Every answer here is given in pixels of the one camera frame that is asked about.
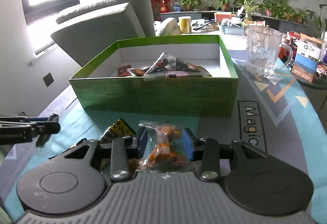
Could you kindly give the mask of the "green cardboard box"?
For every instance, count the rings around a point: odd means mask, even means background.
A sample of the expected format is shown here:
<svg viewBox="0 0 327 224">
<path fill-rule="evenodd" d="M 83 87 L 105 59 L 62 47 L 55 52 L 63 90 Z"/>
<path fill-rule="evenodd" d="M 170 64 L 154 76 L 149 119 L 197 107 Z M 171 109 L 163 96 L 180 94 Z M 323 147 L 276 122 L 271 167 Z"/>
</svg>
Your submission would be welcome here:
<svg viewBox="0 0 327 224">
<path fill-rule="evenodd" d="M 201 69 L 119 76 L 118 68 L 150 67 L 169 54 Z M 229 117 L 238 75 L 219 35 L 190 34 L 119 40 L 70 79 L 83 108 L 150 115 Z"/>
</svg>

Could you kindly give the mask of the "black wall socket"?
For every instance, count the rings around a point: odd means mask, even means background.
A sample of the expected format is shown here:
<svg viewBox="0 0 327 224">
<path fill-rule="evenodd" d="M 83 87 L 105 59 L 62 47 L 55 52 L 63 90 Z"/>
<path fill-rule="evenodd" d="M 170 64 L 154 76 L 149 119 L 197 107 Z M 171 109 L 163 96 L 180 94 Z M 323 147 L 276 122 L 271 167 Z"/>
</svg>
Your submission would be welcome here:
<svg viewBox="0 0 327 224">
<path fill-rule="evenodd" d="M 54 82 L 52 74 L 50 72 L 46 74 L 45 77 L 43 77 L 43 81 L 46 87 L 49 87 Z"/>
</svg>

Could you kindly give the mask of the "red snack packet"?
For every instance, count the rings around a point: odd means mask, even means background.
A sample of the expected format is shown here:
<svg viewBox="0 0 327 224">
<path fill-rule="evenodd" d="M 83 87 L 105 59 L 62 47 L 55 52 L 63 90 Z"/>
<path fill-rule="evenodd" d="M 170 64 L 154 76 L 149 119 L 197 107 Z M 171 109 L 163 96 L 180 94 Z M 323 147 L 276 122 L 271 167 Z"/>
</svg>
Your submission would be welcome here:
<svg viewBox="0 0 327 224">
<path fill-rule="evenodd" d="M 131 68 L 131 65 L 124 65 L 124 66 L 120 66 L 119 68 L 117 68 L 118 71 L 118 77 L 126 77 L 126 76 L 130 76 L 130 72 L 128 71 L 128 69 Z"/>
</svg>

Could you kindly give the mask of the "yellow canister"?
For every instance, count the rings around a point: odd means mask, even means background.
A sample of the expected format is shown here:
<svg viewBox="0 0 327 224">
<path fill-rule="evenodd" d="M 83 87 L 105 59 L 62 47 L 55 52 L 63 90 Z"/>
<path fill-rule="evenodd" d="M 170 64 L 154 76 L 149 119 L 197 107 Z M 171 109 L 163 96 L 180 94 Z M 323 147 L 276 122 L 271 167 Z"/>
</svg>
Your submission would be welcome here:
<svg viewBox="0 0 327 224">
<path fill-rule="evenodd" d="M 182 16 L 178 18 L 181 34 L 192 33 L 191 20 L 192 18 L 190 16 Z"/>
</svg>

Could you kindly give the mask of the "patterned teal tablecloth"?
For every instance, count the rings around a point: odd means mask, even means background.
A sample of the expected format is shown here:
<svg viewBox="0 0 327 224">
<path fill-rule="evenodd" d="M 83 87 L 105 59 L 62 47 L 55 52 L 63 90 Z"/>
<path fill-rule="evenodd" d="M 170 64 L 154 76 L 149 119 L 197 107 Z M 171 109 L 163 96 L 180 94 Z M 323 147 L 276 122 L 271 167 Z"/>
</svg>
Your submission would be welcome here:
<svg viewBox="0 0 327 224">
<path fill-rule="evenodd" d="M 311 216 L 326 223 L 326 122 L 320 121 L 314 98 L 287 70 L 262 78 L 245 69 L 245 52 L 230 51 L 238 74 L 238 90 L 229 118 L 151 116 L 133 113 L 84 110 L 73 90 L 67 88 L 44 116 L 59 112 L 59 134 L 43 148 L 32 143 L 17 144 L 1 165 L 1 205 L 12 220 L 23 214 L 16 183 L 27 170 L 46 162 L 82 138 L 97 138 L 119 118 L 133 129 L 140 121 L 171 122 L 189 128 L 199 137 L 216 138 L 229 144 L 247 143 L 308 173 L 314 184 Z"/>
</svg>

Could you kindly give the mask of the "clear bag orange nuts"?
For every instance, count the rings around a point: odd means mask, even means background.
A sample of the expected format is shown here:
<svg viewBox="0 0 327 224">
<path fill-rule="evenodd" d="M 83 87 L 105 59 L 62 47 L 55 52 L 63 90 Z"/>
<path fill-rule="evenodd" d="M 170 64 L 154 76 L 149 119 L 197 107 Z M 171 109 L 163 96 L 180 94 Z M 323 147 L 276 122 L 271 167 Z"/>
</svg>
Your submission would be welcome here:
<svg viewBox="0 0 327 224">
<path fill-rule="evenodd" d="M 193 172 L 197 165 L 186 157 L 182 131 L 169 122 L 140 121 L 147 132 L 146 147 L 137 161 L 137 172 L 184 173 Z"/>
</svg>

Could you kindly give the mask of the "blue white paper box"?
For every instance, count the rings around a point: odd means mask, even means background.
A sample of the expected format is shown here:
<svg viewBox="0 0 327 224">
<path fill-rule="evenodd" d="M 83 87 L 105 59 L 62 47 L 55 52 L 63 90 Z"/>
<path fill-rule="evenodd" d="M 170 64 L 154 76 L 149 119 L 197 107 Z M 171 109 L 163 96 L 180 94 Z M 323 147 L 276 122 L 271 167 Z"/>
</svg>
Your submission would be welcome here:
<svg viewBox="0 0 327 224">
<path fill-rule="evenodd" d="M 300 39 L 296 43 L 297 52 L 291 72 L 309 83 L 313 82 L 320 58 L 321 44 L 319 40 Z"/>
</svg>

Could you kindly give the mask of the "black yellow snack packet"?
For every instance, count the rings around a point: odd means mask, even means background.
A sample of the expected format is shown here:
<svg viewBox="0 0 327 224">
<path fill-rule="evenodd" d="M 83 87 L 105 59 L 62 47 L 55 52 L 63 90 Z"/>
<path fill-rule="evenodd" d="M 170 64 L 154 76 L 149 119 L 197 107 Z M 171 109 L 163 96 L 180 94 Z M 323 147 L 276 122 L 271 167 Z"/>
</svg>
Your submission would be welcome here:
<svg viewBox="0 0 327 224">
<path fill-rule="evenodd" d="M 115 123 L 110 125 L 99 138 L 100 144 L 111 143 L 115 138 L 135 136 L 136 132 L 122 118 L 119 118 Z"/>
</svg>

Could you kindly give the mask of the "white round coffee table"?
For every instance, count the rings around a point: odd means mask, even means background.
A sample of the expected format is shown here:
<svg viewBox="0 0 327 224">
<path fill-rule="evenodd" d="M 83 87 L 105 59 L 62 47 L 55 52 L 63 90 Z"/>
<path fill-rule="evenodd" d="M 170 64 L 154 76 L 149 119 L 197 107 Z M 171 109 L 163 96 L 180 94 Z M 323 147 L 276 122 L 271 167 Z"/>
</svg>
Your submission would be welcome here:
<svg viewBox="0 0 327 224">
<path fill-rule="evenodd" d="M 245 51 L 248 40 L 245 36 L 224 34 L 222 28 L 218 30 L 193 30 L 191 34 L 173 36 L 172 43 L 178 44 L 223 44 L 227 50 Z"/>
</svg>

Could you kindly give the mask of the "orange jar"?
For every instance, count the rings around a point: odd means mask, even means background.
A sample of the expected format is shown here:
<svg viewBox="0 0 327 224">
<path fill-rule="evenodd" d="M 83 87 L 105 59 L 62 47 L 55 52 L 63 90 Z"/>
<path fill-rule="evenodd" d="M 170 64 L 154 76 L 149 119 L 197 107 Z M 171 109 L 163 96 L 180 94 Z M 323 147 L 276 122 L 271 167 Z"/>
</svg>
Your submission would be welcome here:
<svg viewBox="0 0 327 224">
<path fill-rule="evenodd" d="M 291 42 L 291 37 L 287 34 L 283 34 L 282 36 L 282 43 L 286 44 L 287 46 L 291 47 L 292 42 Z M 279 55 L 278 58 L 282 61 L 286 61 L 289 56 L 289 51 L 286 50 L 285 48 L 280 48 L 279 49 Z"/>
</svg>

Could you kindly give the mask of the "glass mug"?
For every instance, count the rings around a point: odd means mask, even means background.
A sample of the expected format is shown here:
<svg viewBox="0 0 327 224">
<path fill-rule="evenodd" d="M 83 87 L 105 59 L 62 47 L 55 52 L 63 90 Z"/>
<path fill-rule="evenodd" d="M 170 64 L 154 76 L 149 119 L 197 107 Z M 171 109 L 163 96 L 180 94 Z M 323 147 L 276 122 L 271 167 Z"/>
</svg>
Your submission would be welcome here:
<svg viewBox="0 0 327 224">
<path fill-rule="evenodd" d="M 275 29 L 262 26 L 248 26 L 246 69 L 258 76 L 273 76 L 275 70 L 286 68 L 292 60 L 293 51 L 282 42 L 283 34 Z M 288 58 L 277 65 L 280 48 L 288 52 Z"/>
</svg>

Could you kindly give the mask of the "spider plant pot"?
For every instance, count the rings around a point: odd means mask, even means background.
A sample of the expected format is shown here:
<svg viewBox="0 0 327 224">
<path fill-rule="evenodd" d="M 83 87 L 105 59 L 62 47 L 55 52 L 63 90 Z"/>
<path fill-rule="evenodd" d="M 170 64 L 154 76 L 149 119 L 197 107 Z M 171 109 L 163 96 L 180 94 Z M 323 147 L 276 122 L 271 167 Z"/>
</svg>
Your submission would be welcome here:
<svg viewBox="0 0 327 224">
<path fill-rule="evenodd" d="M 244 14 L 242 22 L 244 24 L 253 24 L 252 14 L 258 10 L 259 3 L 255 0 L 241 0 L 238 5 L 241 8 L 237 11 L 237 17 L 241 17 Z"/>
</svg>

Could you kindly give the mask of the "blue plastic tray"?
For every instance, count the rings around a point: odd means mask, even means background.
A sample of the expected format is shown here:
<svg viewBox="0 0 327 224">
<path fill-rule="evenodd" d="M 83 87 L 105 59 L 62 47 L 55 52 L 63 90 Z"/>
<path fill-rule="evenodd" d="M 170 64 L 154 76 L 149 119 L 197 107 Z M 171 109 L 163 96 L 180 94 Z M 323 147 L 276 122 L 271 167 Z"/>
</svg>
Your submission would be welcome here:
<svg viewBox="0 0 327 224">
<path fill-rule="evenodd" d="M 245 34 L 245 27 L 223 25 L 221 28 L 222 33 L 226 35 L 244 36 Z"/>
</svg>

